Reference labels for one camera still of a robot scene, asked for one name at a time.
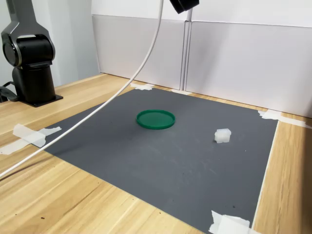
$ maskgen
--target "wall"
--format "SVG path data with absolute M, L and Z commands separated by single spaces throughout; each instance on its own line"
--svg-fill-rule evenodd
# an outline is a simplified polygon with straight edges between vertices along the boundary
M 156 29 L 159 0 L 93 0 L 100 71 L 130 78 L 142 63 Z M 136 80 L 180 88 L 184 21 L 165 0 L 155 47 Z
M 312 117 L 310 12 L 306 0 L 201 1 L 186 90 Z
M 97 51 L 91 0 L 33 0 L 37 22 L 45 27 L 56 48 L 51 66 L 55 86 L 97 75 Z M 6 0 L 0 0 L 0 30 L 10 23 Z M 0 52 L 0 85 L 12 80 L 13 67 Z
M 92 15 L 157 19 L 159 0 L 92 0 Z M 187 12 L 177 14 L 164 0 L 163 20 L 186 20 Z
M 202 0 L 193 21 L 312 26 L 310 0 Z

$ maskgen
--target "white cube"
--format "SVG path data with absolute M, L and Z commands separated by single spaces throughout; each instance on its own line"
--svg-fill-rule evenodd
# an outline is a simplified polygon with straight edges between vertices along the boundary
M 214 134 L 214 140 L 217 143 L 226 143 L 230 141 L 231 131 L 226 129 L 218 129 L 216 133 Z

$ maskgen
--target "wooden tabletop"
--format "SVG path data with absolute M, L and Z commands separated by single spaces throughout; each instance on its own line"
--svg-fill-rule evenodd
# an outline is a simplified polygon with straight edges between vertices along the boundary
M 42 107 L 1 103 L 0 147 L 18 139 L 13 135 L 16 124 L 40 130 L 105 102 L 126 82 L 124 78 L 99 75 L 57 87 L 56 93 L 64 99 Z M 266 111 L 233 101 L 190 95 Z M 303 117 L 283 115 L 310 122 Z M 35 150 L 37 147 L 28 145 L 11 155 L 0 155 L 0 172 Z M 311 129 L 279 122 L 254 229 L 262 234 L 312 233 Z M 0 233 L 201 232 L 114 185 L 41 152 L 0 178 Z

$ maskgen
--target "masking tape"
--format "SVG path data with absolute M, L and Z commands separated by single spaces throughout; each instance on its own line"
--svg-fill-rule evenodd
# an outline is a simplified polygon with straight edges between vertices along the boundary
M 177 94 L 184 94 L 184 95 L 191 94 L 191 92 L 177 90 L 177 89 L 172 89 L 171 92 L 174 92 L 174 93 L 177 93 Z
M 154 86 L 153 84 L 140 85 L 140 84 L 132 84 L 131 83 L 131 87 L 135 87 L 135 89 L 139 89 L 139 90 L 152 90 L 153 86 Z
M 45 134 L 29 129 L 21 124 L 15 125 L 13 135 L 20 137 L 37 147 L 42 147 L 45 144 Z
M 211 211 L 214 223 L 209 232 L 212 234 L 260 234 L 249 228 L 250 222 L 239 217 L 221 215 Z
M 45 145 L 45 137 L 59 130 L 61 130 L 60 127 L 51 129 L 43 128 L 36 132 L 21 124 L 17 124 L 13 129 L 13 134 L 17 137 L 20 137 L 21 139 L 18 139 L 0 148 L 0 154 L 10 155 L 11 153 L 20 150 L 29 144 L 34 144 L 37 147 L 42 147 L 43 145 Z
M 312 129 L 312 127 L 307 125 L 304 121 L 282 116 L 281 115 L 282 113 L 280 111 L 268 110 L 267 112 L 258 111 L 258 113 L 260 114 L 260 116 L 262 116 L 262 118 L 265 118 L 265 119 L 277 119 L 284 123 L 289 123 L 289 124 L 293 124 L 296 126 Z

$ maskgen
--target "green lid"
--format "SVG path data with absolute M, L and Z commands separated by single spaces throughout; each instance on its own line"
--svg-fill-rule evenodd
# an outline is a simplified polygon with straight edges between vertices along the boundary
M 174 125 L 176 117 L 168 111 L 146 110 L 136 116 L 136 121 L 143 128 L 165 129 Z

